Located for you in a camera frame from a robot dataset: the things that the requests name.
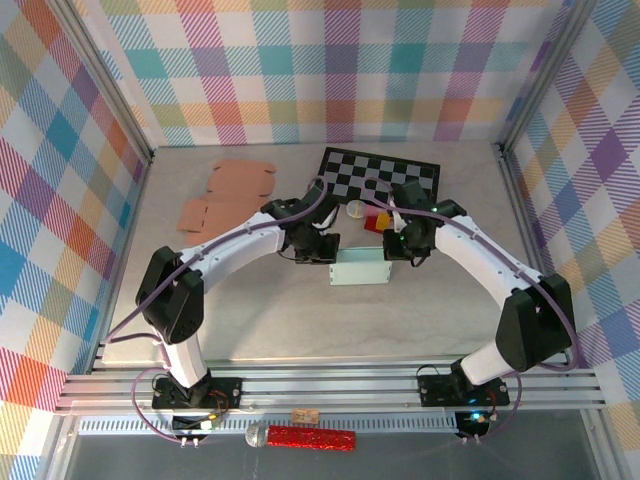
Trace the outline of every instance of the cable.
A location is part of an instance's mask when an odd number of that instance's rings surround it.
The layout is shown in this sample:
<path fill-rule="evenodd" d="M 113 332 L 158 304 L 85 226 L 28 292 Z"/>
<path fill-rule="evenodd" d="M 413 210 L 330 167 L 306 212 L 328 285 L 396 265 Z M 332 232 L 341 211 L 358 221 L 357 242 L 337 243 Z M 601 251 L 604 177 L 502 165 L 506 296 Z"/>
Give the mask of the cable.
<path fill-rule="evenodd" d="M 571 322 L 569 322 L 569 319 L 567 318 L 565 313 L 562 311 L 560 306 L 551 297 L 551 295 L 549 295 L 549 293 L 547 293 L 547 291 L 540 286 L 540 284 L 536 280 L 532 279 L 525 272 L 521 271 L 521 269 L 516 264 L 514 264 L 508 257 L 506 257 L 499 249 L 494 247 L 491 244 L 491 242 L 489 240 L 487 240 L 483 235 L 477 235 L 476 232 L 474 232 L 473 230 L 468 228 L 466 225 L 463 225 L 463 224 L 461 224 L 459 222 L 456 222 L 455 220 L 453 220 L 451 218 L 445 217 L 443 215 L 439 215 L 439 214 L 434 213 L 434 212 L 423 211 L 423 210 L 413 210 L 413 209 L 409 209 L 409 208 L 398 208 L 398 207 L 394 207 L 392 205 L 388 205 L 388 204 L 386 204 L 384 202 L 381 202 L 380 200 L 376 199 L 375 196 L 373 196 L 371 194 L 371 191 L 365 186 L 365 183 L 366 183 L 367 180 L 374 180 L 376 182 L 382 183 L 387 188 L 389 188 L 389 190 L 391 190 L 391 188 L 392 188 L 391 184 L 389 182 L 385 182 L 384 180 L 380 180 L 379 178 L 375 178 L 375 177 L 366 177 L 366 178 L 364 178 L 362 180 L 362 187 L 361 187 L 362 188 L 362 192 L 364 193 L 364 195 L 366 195 L 368 197 L 368 200 L 371 201 L 376 206 L 378 206 L 380 208 L 384 208 L 385 210 L 391 210 L 391 211 L 398 212 L 398 213 L 401 213 L 401 214 L 404 213 L 406 215 L 417 215 L 417 216 L 421 216 L 421 217 L 433 218 L 433 219 L 439 220 L 441 222 L 444 222 L 444 223 L 446 223 L 448 225 L 451 225 L 451 226 L 457 228 L 458 230 L 460 230 L 461 232 L 463 232 L 465 235 L 468 235 L 471 238 L 475 239 L 485 249 L 487 249 L 491 254 L 493 254 L 498 260 L 500 260 L 502 263 L 504 263 L 505 266 L 507 266 L 515 275 L 522 277 L 522 279 L 525 282 L 527 282 L 529 285 L 531 285 L 545 299 L 545 301 L 549 304 L 551 309 L 554 311 L 554 313 L 560 319 L 560 322 L 562 323 L 562 326 L 565 328 L 565 330 L 567 331 L 567 334 L 569 335 L 569 338 L 571 339 L 571 357 L 572 358 L 571 358 L 571 360 L 569 361 L 569 363 L 567 365 L 557 366 L 557 365 L 552 365 L 552 364 L 548 364 L 548 363 L 541 363 L 540 366 L 543 367 L 543 368 L 546 368 L 548 370 L 553 370 L 553 371 L 556 371 L 556 372 L 566 372 L 566 371 L 569 371 L 569 370 L 573 370 L 578 365 L 578 359 L 579 359 L 579 356 L 580 356 L 580 347 L 579 347 L 579 344 L 578 344 L 578 336 L 576 335 L 575 330 L 571 326 Z"/>
<path fill-rule="evenodd" d="M 500 425 L 498 425 L 491 432 L 488 432 L 486 435 L 483 435 L 482 436 L 483 439 L 491 438 L 491 437 L 497 435 L 502 430 L 504 430 L 506 425 L 511 421 L 511 419 L 513 418 L 515 413 L 518 411 L 518 407 L 520 407 L 520 403 L 522 402 L 522 379 L 520 378 L 520 375 L 516 375 L 515 379 L 516 379 L 516 382 L 518 382 L 518 393 L 516 394 L 516 399 L 513 402 L 513 408 L 509 412 L 509 416 L 507 418 L 505 418 L 502 421 L 502 423 L 500 423 Z"/>
<path fill-rule="evenodd" d="M 493 402 L 493 409 L 491 410 L 491 416 L 493 416 L 498 409 L 498 399 L 496 398 L 496 394 L 491 390 L 487 389 L 487 393 L 489 394 L 489 396 L 491 397 L 491 401 Z"/>
<path fill-rule="evenodd" d="M 147 419 L 147 417 L 145 417 L 143 415 L 142 411 L 140 410 L 140 407 L 138 406 L 138 403 L 136 402 L 136 388 L 138 387 L 138 383 L 140 383 L 140 380 L 142 379 L 142 377 L 144 377 L 145 375 L 147 375 L 147 374 L 149 374 L 151 372 L 166 373 L 164 368 L 151 367 L 151 368 L 147 368 L 146 370 L 143 370 L 142 372 L 140 372 L 138 374 L 138 376 L 136 378 L 133 379 L 133 383 L 131 384 L 131 403 L 133 404 L 133 409 L 136 411 L 136 414 L 138 415 L 138 418 L 140 418 L 140 420 L 142 420 L 142 423 L 144 423 L 149 428 L 149 430 L 151 430 L 153 433 L 161 436 L 165 440 L 169 440 L 170 442 L 182 444 L 182 440 L 178 440 L 176 437 L 168 435 L 168 434 L 164 433 L 162 430 L 160 430 L 157 427 L 155 427 L 155 425 L 153 425 Z"/>
<path fill-rule="evenodd" d="M 413 268 L 418 268 L 420 265 L 422 265 L 424 263 L 424 261 L 427 259 L 427 256 L 425 255 L 424 257 L 420 258 L 420 260 L 418 260 L 418 263 L 414 263 L 415 259 L 411 259 L 411 266 Z"/>
<path fill-rule="evenodd" d="M 227 413 L 229 411 L 229 397 L 227 397 L 227 394 L 224 393 L 221 390 L 214 390 L 213 392 L 209 392 L 209 396 L 210 397 L 215 397 L 216 399 L 216 405 L 218 406 L 218 413 L 220 415 L 223 415 L 225 413 Z M 226 404 L 225 410 L 222 411 L 222 407 L 220 407 L 220 399 L 218 398 L 218 396 L 221 396 L 222 398 L 224 398 L 224 402 Z"/>
<path fill-rule="evenodd" d="M 418 370 L 416 370 L 416 378 L 418 377 L 418 374 L 420 373 L 420 370 L 422 370 L 423 368 L 427 368 L 427 367 L 433 368 L 436 371 L 437 375 L 441 375 L 441 373 L 438 371 L 438 367 L 437 366 L 435 366 L 433 363 L 425 363 L 424 365 L 419 367 Z"/>
<path fill-rule="evenodd" d="M 158 390 L 156 388 L 156 382 L 158 381 L 158 377 L 164 377 L 164 378 L 169 378 L 169 375 L 165 373 L 158 373 L 156 375 L 153 376 L 153 378 L 151 379 L 151 389 L 156 392 L 156 393 L 161 393 L 160 390 Z"/>
<path fill-rule="evenodd" d="M 284 258 L 285 260 L 290 260 L 290 261 L 292 261 L 292 262 L 295 262 L 295 261 L 296 261 L 296 259 L 295 259 L 295 258 L 287 257 L 287 256 L 286 256 L 285 254 L 283 254 L 282 252 L 276 252 L 276 253 L 278 254 L 278 256 L 279 256 L 279 257 L 282 257 L 282 258 Z"/>

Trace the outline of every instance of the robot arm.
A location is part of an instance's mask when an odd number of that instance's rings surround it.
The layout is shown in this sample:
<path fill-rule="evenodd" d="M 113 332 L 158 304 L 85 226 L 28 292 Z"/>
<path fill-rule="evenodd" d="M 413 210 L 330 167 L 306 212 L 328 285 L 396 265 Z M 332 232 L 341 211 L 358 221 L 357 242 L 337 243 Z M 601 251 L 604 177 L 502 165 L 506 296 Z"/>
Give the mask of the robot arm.
<path fill-rule="evenodd" d="M 338 212 L 338 202 L 327 196 L 309 215 L 289 222 L 318 200 L 316 184 L 301 200 L 274 200 L 266 204 L 243 225 L 227 232 L 246 232 L 220 243 L 220 238 L 179 252 L 169 247 L 157 250 L 151 258 L 140 290 L 138 305 L 173 271 L 194 256 L 200 257 L 174 284 L 164 290 L 142 313 L 162 338 L 170 361 L 170 374 L 191 405 L 207 394 L 209 371 L 202 358 L 197 331 L 204 320 L 204 295 L 220 280 L 248 263 L 292 246 L 297 263 L 334 263 L 340 235 L 325 234 Z M 259 228 L 265 223 L 272 226 Z"/>
<path fill-rule="evenodd" d="M 406 226 L 399 233 L 384 232 L 385 257 L 413 262 L 415 258 L 426 258 L 432 250 L 440 250 L 484 286 L 502 308 L 495 338 L 452 366 L 451 380 L 460 397 L 514 370 L 524 372 L 571 346 L 561 320 L 536 288 L 523 278 L 537 281 L 575 328 L 571 291 L 561 276 L 544 277 L 520 263 L 488 239 L 455 202 L 431 203 L 417 181 L 395 187 L 392 193 L 397 207 L 437 212 L 467 227 L 474 235 L 466 235 L 437 219 L 402 215 Z M 482 235 L 501 254 L 502 260 L 474 240 L 476 235 Z M 514 274 L 507 262 L 518 267 L 518 274 Z"/>

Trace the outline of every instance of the yellow object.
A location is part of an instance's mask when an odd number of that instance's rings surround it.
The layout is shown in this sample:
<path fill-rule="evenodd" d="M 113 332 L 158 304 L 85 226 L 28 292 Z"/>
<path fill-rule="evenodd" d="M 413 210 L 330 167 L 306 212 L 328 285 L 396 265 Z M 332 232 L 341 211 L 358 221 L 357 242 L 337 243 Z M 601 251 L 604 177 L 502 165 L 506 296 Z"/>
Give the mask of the yellow object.
<path fill-rule="evenodd" d="M 378 230 L 386 230 L 391 225 L 391 217 L 388 213 L 380 213 L 378 214 L 378 219 L 376 220 L 376 229 Z"/>

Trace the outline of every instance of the vent grille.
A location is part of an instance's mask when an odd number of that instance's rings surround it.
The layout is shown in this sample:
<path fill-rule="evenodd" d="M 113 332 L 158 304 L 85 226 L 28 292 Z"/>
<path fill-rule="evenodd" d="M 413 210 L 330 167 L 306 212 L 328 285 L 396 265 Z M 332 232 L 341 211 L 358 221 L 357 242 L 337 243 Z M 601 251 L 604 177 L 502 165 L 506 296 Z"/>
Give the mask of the vent grille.
<path fill-rule="evenodd" d="M 165 418 L 153 418 L 151 424 L 163 431 L 168 431 L 170 421 Z M 230 415 L 214 433 L 244 433 L 254 422 L 269 425 L 295 426 L 287 415 Z M 453 432 L 456 431 L 454 413 L 395 413 L 395 414 L 333 414 L 322 415 L 318 428 L 334 430 L 352 430 L 356 433 L 411 433 L 411 432 Z M 109 434 L 147 434 L 152 433 L 142 421 L 133 415 L 118 417 L 90 416 L 84 417 L 80 423 L 80 435 Z"/>

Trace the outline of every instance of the small wooden block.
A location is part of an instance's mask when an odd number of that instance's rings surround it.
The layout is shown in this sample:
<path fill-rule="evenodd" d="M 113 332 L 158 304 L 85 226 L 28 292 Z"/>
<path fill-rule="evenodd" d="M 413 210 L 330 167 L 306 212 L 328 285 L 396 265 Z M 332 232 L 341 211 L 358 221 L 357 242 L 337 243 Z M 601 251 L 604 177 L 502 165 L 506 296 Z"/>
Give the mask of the small wooden block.
<path fill-rule="evenodd" d="M 317 425 L 320 423 L 320 411 L 319 410 L 306 410 L 299 408 L 291 412 L 291 423 L 304 423 L 310 425 Z"/>

